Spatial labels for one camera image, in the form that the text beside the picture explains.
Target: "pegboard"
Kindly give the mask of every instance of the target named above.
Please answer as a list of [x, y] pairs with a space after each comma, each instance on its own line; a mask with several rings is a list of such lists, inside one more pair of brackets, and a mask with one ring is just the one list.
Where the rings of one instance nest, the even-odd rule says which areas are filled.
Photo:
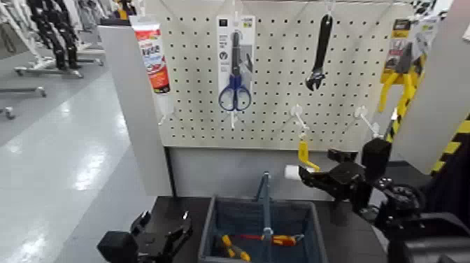
[[396, 18], [412, 13], [406, 3], [339, 1], [319, 90], [304, 85], [315, 62], [323, 1], [244, 1], [256, 16], [252, 105], [238, 113], [235, 129], [218, 104], [216, 21], [230, 14], [221, 1], [147, 1], [162, 23], [175, 113], [160, 127], [173, 147], [294, 150], [299, 132], [291, 107], [303, 107], [311, 150], [359, 150], [367, 126], [358, 106], [376, 110], [380, 72]]

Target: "yellow and black striped tape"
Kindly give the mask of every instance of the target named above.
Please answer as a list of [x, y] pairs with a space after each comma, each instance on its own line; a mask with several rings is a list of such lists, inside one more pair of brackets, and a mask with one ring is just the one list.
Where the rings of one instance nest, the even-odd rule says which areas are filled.
[[426, 55], [422, 55], [419, 58], [419, 62], [418, 62], [418, 63], [420, 63], [420, 68], [418, 68], [418, 66], [415, 65], [410, 70], [411, 79], [412, 79], [413, 86], [414, 86], [415, 89], [412, 92], [412, 97], [408, 98], [406, 100], [403, 115], [400, 115], [400, 114], [397, 113], [398, 114], [397, 119], [394, 120], [393, 123], [392, 123], [392, 127], [390, 128], [390, 131], [389, 131], [389, 133], [387, 135], [387, 138], [386, 138], [386, 140], [389, 143], [393, 143], [393, 138], [397, 134], [397, 132], [400, 128], [401, 120], [403, 120], [403, 117], [406, 114], [406, 111], [408, 110], [408, 105], [410, 104], [411, 100], [413, 100], [413, 97], [415, 96], [416, 90], [420, 86], [420, 84], [422, 82], [422, 79], [425, 76], [425, 72], [423, 70], [423, 66], [424, 66], [425, 62], [426, 62]]
[[444, 149], [441, 158], [439, 158], [439, 161], [436, 162], [432, 169], [431, 176], [435, 176], [442, 168], [444, 168], [446, 163], [457, 153], [462, 142], [465, 141], [465, 137], [467, 136], [470, 136], [470, 114], [460, 124], [454, 137], [446, 146], [446, 149]]
[[389, 143], [393, 143], [393, 138], [395, 137], [395, 135], [397, 134], [398, 130], [400, 129], [400, 124], [401, 124], [401, 120], [403, 120], [403, 117], [404, 115], [406, 114], [406, 111], [408, 110], [408, 105], [410, 104], [411, 102], [411, 99], [407, 99], [406, 100], [406, 103], [405, 103], [405, 111], [403, 113], [403, 115], [400, 115], [397, 113], [397, 119], [393, 121], [392, 123], [392, 127], [390, 127], [390, 131], [388, 132], [387, 134], [387, 138], [386, 140], [389, 142]]

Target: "white floor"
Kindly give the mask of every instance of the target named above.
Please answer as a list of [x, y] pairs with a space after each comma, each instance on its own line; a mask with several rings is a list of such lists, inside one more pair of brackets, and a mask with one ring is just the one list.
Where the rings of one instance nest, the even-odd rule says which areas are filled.
[[0, 262], [54, 262], [129, 147], [109, 73], [0, 147]]

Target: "cable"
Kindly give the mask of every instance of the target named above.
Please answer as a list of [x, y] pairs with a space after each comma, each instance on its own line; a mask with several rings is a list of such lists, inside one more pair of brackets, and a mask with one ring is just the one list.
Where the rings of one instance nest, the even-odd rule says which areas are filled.
[[0, 24], [0, 38], [3, 40], [3, 45], [5, 46], [6, 51], [9, 53], [15, 54], [16, 53], [16, 46], [13, 42], [13, 39], [8, 35], [3, 24]]

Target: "table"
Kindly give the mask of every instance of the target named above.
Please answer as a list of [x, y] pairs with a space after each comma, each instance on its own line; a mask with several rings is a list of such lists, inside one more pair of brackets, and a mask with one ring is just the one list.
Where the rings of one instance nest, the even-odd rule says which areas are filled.
[[[164, 235], [178, 227], [184, 211], [189, 211], [194, 233], [175, 256], [174, 262], [197, 262], [210, 201], [207, 197], [158, 197], [152, 209], [152, 220], [145, 231], [162, 238], [145, 246], [141, 236], [137, 240], [141, 252], [155, 254], [161, 251]], [[386, 254], [371, 226], [352, 212], [349, 203], [340, 203], [336, 209], [333, 209], [333, 203], [329, 201], [313, 203], [317, 208], [329, 263], [387, 262]]]

